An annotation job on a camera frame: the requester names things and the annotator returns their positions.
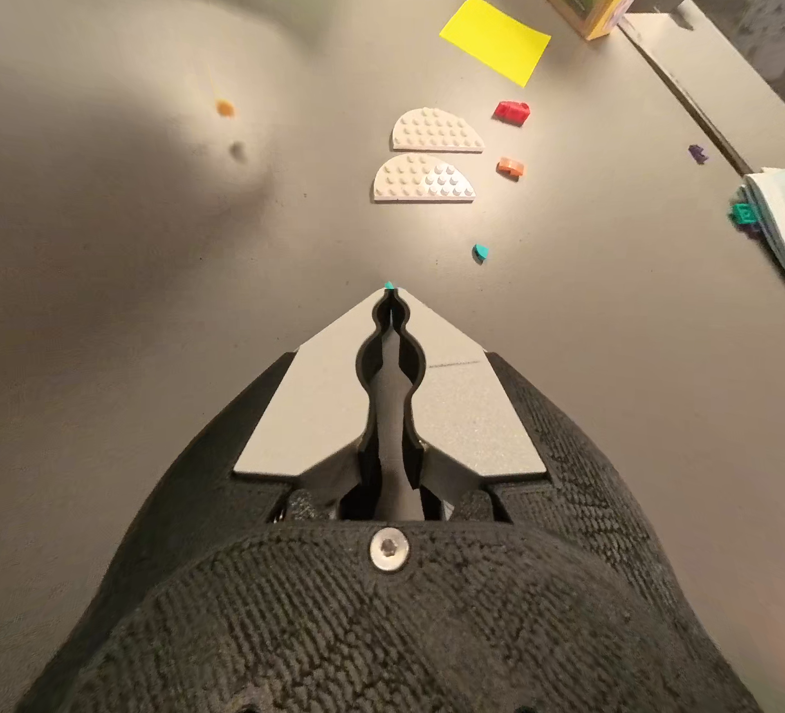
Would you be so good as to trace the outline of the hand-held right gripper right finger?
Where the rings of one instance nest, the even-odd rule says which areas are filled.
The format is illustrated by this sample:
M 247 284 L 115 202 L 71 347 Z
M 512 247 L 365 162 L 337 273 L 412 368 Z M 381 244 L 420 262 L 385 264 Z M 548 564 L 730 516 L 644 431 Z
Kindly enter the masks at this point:
M 468 492 L 529 483 L 547 468 L 475 340 L 403 288 L 391 291 L 404 398 L 402 458 L 425 520 L 449 519 Z

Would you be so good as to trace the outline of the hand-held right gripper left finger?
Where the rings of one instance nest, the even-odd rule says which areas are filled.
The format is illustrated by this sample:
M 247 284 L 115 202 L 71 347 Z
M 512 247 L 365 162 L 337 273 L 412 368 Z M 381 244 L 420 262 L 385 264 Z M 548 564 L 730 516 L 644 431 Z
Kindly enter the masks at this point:
M 372 384 L 390 323 L 382 288 L 300 345 L 234 474 L 289 483 L 341 519 L 371 520 L 383 479 Z

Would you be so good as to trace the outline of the white and orange brick plate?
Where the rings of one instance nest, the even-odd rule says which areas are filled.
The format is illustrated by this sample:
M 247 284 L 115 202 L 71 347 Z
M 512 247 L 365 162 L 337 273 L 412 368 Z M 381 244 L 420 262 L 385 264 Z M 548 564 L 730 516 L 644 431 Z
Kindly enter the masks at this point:
M 453 164 L 431 155 L 405 153 L 378 169 L 372 199 L 377 204 L 473 203 L 476 191 Z

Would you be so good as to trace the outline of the colourful brick plate assembly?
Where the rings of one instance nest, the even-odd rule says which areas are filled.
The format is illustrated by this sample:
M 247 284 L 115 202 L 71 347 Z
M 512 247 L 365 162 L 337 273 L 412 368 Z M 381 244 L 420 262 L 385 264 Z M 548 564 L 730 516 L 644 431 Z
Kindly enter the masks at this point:
M 435 107 L 407 110 L 398 117 L 390 136 L 393 151 L 481 154 L 485 142 L 464 119 Z

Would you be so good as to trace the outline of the green and purple brick cluster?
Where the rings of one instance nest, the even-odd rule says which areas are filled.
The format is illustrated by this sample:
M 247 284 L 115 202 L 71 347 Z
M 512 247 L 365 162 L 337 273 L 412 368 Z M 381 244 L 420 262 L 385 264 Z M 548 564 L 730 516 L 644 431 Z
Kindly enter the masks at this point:
M 757 239 L 762 235 L 760 220 L 755 208 L 746 202 L 735 202 L 729 208 L 733 227 L 745 236 Z

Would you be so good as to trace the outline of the instruction booklet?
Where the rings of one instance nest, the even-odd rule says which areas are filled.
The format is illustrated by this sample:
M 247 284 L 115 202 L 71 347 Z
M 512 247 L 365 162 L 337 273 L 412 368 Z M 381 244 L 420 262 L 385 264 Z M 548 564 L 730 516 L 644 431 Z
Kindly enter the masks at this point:
M 741 192 L 754 209 L 773 256 L 784 267 L 784 169 L 764 168 L 746 175 Z

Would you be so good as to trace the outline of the yellow sticky note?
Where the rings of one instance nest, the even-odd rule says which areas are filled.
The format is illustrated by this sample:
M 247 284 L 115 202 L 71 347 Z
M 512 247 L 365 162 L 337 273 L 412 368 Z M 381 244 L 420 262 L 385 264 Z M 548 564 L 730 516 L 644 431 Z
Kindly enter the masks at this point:
M 485 0 L 466 0 L 440 37 L 524 88 L 551 36 L 519 22 Z

